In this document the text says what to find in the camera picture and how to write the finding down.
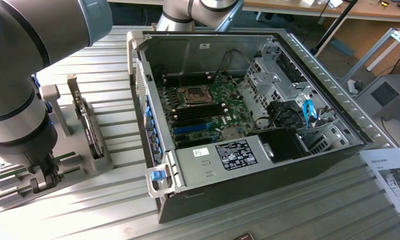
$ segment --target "floor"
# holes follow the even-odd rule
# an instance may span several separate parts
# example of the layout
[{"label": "floor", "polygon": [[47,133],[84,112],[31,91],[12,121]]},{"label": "floor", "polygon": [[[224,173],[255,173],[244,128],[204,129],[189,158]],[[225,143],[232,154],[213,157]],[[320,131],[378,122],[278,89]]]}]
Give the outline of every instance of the floor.
[{"label": "floor", "polygon": [[[159,22],[163,12],[161,6],[113,2],[109,4],[115,25],[139,26],[151,25],[152,23]],[[318,24],[318,20],[319,18],[315,16],[295,15],[294,21],[290,22],[283,18],[283,16],[275,14],[271,20],[257,22],[255,13],[244,11],[235,21],[235,27],[284,28],[288,32],[298,36],[307,48],[312,48],[326,33],[324,28]],[[326,46],[318,59],[336,79],[346,75],[358,62],[358,59],[354,56],[343,53],[336,47],[332,46],[332,44]],[[368,72],[366,68],[360,69],[352,77],[354,80],[363,82],[363,86],[367,86],[374,78],[375,75]],[[382,126],[380,119],[375,119],[375,122],[379,126]],[[400,122],[394,119],[386,122],[384,125],[390,135],[400,145]]]}]

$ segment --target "black pole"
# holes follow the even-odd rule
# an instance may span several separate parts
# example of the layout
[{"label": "black pole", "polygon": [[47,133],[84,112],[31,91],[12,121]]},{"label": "black pole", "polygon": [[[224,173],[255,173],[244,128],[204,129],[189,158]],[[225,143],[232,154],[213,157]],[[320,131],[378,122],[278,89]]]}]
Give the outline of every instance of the black pole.
[{"label": "black pole", "polygon": [[330,38],[334,30],[336,29],[336,27],[340,25],[343,19],[346,18],[347,14],[350,13],[350,11],[352,10],[355,4],[356,4],[358,0],[351,0],[348,7],[346,8],[346,10],[342,12],[339,18],[336,19],[335,23],[332,24],[332,26],[328,28],[328,30],[326,31],[318,45],[310,50],[310,52],[312,53],[312,55],[316,55],[316,53],[319,52],[319,49],[322,48],[323,44],[326,44],[327,39]]}]

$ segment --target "motherboard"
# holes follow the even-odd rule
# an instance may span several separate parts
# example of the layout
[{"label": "motherboard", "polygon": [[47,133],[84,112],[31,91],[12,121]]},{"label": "motherboard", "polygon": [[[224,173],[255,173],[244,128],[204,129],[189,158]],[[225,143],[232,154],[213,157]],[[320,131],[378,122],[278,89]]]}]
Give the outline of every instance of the motherboard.
[{"label": "motherboard", "polygon": [[163,76],[157,87],[176,149],[245,137],[253,128],[237,85],[228,75],[180,80]]}]

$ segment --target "warning label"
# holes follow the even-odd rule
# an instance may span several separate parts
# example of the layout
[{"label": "warning label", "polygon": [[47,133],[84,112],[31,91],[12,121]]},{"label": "warning label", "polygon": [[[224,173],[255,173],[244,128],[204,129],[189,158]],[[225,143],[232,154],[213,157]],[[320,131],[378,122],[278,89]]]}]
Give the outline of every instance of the warning label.
[{"label": "warning label", "polygon": [[228,171],[259,163],[247,140],[220,144],[215,147],[221,164]]}]

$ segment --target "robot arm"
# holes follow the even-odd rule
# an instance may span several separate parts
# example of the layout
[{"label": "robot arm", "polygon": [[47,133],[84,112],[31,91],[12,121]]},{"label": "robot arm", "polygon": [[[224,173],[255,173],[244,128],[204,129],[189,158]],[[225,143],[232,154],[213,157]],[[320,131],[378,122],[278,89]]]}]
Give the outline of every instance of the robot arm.
[{"label": "robot arm", "polygon": [[57,132],[29,77],[111,31],[105,0],[0,0],[0,157],[60,181],[52,149]]},{"label": "robot arm", "polygon": [[217,32],[232,27],[243,0],[164,0],[157,31],[193,31],[195,20]]}]

